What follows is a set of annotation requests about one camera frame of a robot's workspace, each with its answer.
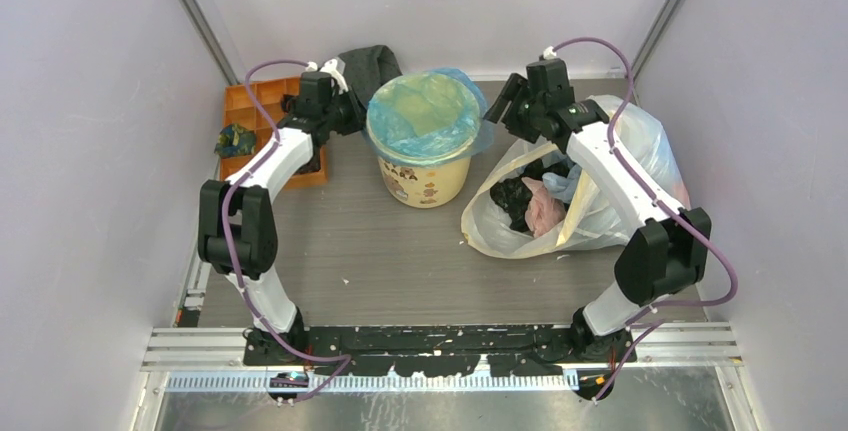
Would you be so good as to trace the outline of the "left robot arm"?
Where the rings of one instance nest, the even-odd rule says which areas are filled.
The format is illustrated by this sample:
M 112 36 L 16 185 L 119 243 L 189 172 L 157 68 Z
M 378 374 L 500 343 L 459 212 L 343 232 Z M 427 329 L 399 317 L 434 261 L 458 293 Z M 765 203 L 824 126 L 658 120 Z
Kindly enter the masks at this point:
M 274 269 L 272 204 L 331 134 L 358 133 L 364 126 L 364 111 L 340 65 L 337 58 L 322 67 L 308 64 L 298 95 L 284 104 L 266 145 L 226 180 L 209 180 L 200 190 L 198 255 L 236 288 L 252 315 L 252 334 L 269 340 L 268 351 L 284 365 L 309 357 L 308 337 Z

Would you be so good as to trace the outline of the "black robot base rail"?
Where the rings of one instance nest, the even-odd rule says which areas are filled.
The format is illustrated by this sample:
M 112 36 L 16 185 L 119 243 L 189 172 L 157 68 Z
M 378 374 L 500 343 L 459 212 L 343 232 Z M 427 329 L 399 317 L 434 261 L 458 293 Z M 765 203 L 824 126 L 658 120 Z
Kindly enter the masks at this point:
M 633 337 L 625 331 L 580 341 L 567 327 L 536 325 L 313 326 L 298 331 L 289 344 L 295 356 L 271 335 L 246 328 L 243 362 L 247 366 L 302 366 L 319 376 L 427 378 L 466 377 L 485 365 L 493 377 L 553 376 L 567 364 L 613 369 L 635 357 L 626 351 Z

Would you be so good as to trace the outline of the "blue trash bag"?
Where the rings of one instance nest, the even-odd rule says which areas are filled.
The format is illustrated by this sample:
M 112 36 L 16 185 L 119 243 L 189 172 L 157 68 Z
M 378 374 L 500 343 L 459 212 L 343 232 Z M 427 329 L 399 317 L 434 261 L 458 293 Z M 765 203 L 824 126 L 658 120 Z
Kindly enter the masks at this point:
M 438 68 L 396 77 L 367 107 L 363 134 L 376 154 L 395 164 L 437 167 L 486 151 L 494 124 L 487 101 L 463 71 Z

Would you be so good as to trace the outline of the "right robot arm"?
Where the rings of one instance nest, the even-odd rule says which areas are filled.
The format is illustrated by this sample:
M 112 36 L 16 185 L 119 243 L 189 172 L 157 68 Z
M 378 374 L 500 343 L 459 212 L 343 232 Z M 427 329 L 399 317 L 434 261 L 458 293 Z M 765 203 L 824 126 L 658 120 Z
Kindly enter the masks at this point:
M 611 335 L 703 278 L 708 214 L 685 208 L 648 174 L 597 99 L 576 100 L 563 60 L 511 74 L 485 118 L 529 143 L 543 138 L 555 145 L 592 178 L 628 234 L 613 284 L 573 315 L 568 340 L 577 357 L 598 360 Z

